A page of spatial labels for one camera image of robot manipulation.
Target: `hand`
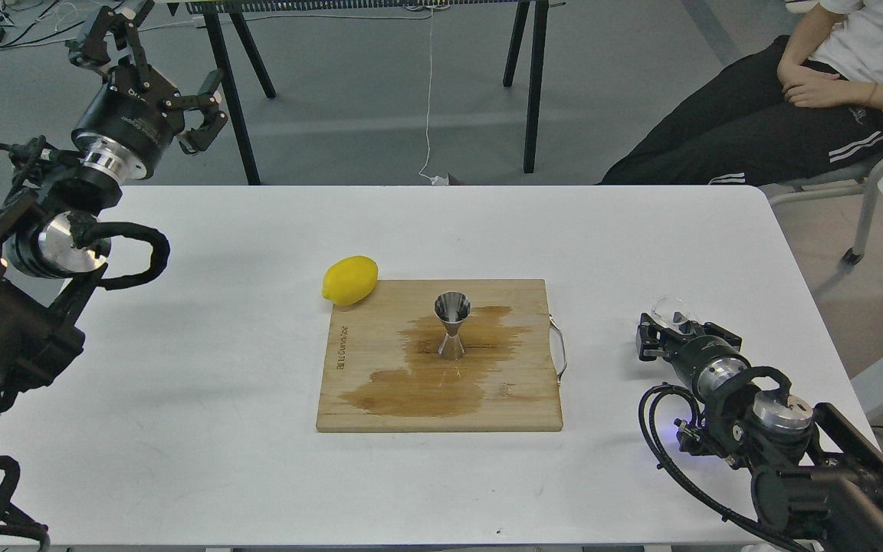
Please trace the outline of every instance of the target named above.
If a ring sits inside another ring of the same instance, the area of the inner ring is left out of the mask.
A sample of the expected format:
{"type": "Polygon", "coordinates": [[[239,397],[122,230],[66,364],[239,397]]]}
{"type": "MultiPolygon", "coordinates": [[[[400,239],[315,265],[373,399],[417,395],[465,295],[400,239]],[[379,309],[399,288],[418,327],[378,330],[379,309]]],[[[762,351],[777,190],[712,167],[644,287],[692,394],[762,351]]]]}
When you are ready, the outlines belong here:
{"type": "Polygon", "coordinates": [[[794,63],[780,63],[776,71],[786,101],[796,107],[833,107],[848,103],[847,81],[794,63]]]}
{"type": "Polygon", "coordinates": [[[805,83],[786,88],[786,101],[796,107],[834,107],[837,105],[859,104],[855,100],[855,88],[862,83],[848,83],[846,80],[823,80],[810,78],[805,83]]]}
{"type": "Polygon", "coordinates": [[[779,67],[776,69],[776,74],[778,74],[779,83],[782,84],[782,92],[789,90],[790,87],[794,87],[796,84],[803,84],[807,81],[837,81],[838,78],[840,78],[840,74],[823,73],[821,71],[809,69],[809,67],[803,67],[802,65],[787,62],[779,64],[779,67]]]}

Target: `white shirt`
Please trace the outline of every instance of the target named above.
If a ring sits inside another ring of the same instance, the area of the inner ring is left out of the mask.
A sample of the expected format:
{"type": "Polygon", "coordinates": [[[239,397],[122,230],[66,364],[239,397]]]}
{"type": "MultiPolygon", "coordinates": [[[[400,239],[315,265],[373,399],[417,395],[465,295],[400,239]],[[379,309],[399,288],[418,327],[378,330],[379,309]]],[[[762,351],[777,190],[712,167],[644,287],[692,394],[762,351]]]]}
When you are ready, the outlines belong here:
{"type": "Polygon", "coordinates": [[[848,81],[883,83],[883,0],[820,0],[820,5],[848,17],[809,59],[834,67],[848,81]]]}

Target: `metal frame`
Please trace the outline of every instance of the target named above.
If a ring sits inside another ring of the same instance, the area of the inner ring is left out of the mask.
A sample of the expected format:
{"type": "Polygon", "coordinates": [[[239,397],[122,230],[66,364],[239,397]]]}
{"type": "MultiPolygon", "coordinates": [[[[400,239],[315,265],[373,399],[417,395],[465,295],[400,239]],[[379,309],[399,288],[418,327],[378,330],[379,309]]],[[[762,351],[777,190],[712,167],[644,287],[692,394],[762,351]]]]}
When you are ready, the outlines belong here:
{"type": "Polygon", "coordinates": [[[874,207],[877,204],[879,194],[877,182],[883,178],[883,153],[879,153],[866,160],[856,163],[851,167],[840,169],[810,179],[798,179],[798,181],[781,182],[781,186],[792,186],[796,191],[782,193],[770,199],[772,209],[776,205],[790,202],[805,202],[810,199],[841,198],[841,196],[863,195],[861,205],[861,217],[858,218],[858,231],[854,237],[854,245],[847,249],[842,261],[848,265],[856,265],[865,256],[865,248],[868,245],[870,227],[874,220],[874,207]],[[852,179],[854,184],[830,186],[821,189],[805,189],[806,186],[828,184],[842,179],[852,179]]]}
{"type": "MultiPolygon", "coordinates": [[[[358,8],[358,7],[392,7],[405,5],[432,6],[448,4],[477,4],[492,2],[508,2],[511,0],[378,0],[377,2],[341,1],[332,4],[334,8],[358,8]]],[[[540,119],[540,88],[543,85],[543,59],[544,46],[547,42],[547,13],[550,10],[550,0],[516,0],[516,18],[513,21],[513,34],[510,38],[509,52],[506,56],[504,70],[504,87],[511,87],[516,73],[516,62],[520,55],[520,46],[523,41],[523,31],[527,24],[530,11],[530,3],[536,4],[533,10],[533,49],[530,54],[530,91],[527,98],[527,123],[526,136],[524,137],[523,172],[530,174],[536,164],[537,158],[537,123],[540,119]]],[[[210,38],[210,47],[217,67],[224,72],[223,88],[227,97],[228,109],[231,112],[231,122],[238,140],[238,150],[241,153],[241,161],[245,167],[245,175],[248,177],[248,185],[260,185],[261,178],[258,175],[257,163],[254,159],[254,151],[248,135],[248,123],[241,108],[241,98],[238,95],[234,79],[234,70],[231,67],[230,56],[227,52],[223,31],[220,27],[220,14],[230,15],[231,21],[241,39],[241,44],[248,54],[251,66],[254,67],[262,90],[267,98],[275,98],[274,85],[271,83],[268,70],[264,66],[258,52],[254,38],[250,34],[248,22],[243,17],[243,12],[258,11],[299,11],[317,9],[311,7],[308,2],[187,2],[186,10],[190,14],[201,14],[206,21],[206,31],[210,38]]],[[[329,3],[321,3],[323,8],[329,8],[329,3]]]]}

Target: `black table leg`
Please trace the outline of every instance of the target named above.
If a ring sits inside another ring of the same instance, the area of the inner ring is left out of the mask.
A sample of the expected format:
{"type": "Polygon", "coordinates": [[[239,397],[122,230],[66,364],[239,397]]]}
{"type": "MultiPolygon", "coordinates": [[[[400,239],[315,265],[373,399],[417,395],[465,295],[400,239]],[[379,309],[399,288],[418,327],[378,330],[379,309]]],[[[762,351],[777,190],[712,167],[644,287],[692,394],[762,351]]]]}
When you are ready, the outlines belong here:
{"type": "Polygon", "coordinates": [[[234,11],[234,13],[231,13],[231,21],[234,22],[234,29],[241,38],[241,44],[245,46],[245,52],[248,52],[248,60],[250,60],[251,66],[254,67],[254,72],[258,76],[261,87],[264,88],[264,95],[269,98],[276,97],[274,85],[271,84],[271,77],[268,77],[268,70],[265,69],[264,62],[261,61],[261,54],[257,50],[253,36],[251,36],[245,15],[239,13],[239,11],[234,11]]]}
{"type": "Polygon", "coordinates": [[[533,10],[533,53],[530,56],[530,96],[527,100],[527,135],[523,146],[523,172],[533,172],[537,157],[537,120],[540,119],[540,85],[543,83],[543,46],[547,42],[549,0],[537,0],[533,10]]]}
{"type": "Polygon", "coordinates": [[[506,56],[504,87],[512,87],[513,74],[516,74],[516,60],[520,57],[520,44],[523,42],[523,28],[527,24],[530,0],[519,0],[516,4],[516,18],[513,21],[513,35],[509,41],[509,54],[506,56]]]}
{"type": "Polygon", "coordinates": [[[238,150],[241,151],[241,161],[245,165],[245,175],[248,176],[249,185],[260,185],[257,165],[254,161],[254,151],[251,150],[251,140],[248,136],[248,124],[245,122],[245,113],[241,109],[241,98],[238,97],[238,87],[234,83],[234,71],[231,69],[231,59],[227,55],[227,43],[224,42],[224,32],[220,29],[220,17],[217,14],[204,14],[206,32],[210,36],[210,47],[213,49],[213,59],[224,72],[224,95],[227,97],[227,108],[231,112],[231,123],[234,125],[234,134],[238,138],[238,150]]]}

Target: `wooden cutting board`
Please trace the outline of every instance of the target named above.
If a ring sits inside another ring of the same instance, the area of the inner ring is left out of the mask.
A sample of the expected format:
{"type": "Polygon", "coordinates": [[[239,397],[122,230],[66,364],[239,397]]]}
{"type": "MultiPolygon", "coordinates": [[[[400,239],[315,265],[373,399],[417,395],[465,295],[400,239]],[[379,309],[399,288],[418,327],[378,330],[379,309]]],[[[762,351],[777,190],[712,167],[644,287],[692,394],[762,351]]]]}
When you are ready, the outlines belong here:
{"type": "Polygon", "coordinates": [[[316,429],[323,432],[560,431],[543,280],[381,280],[333,307],[316,429]],[[445,360],[435,298],[466,294],[445,360]]]}

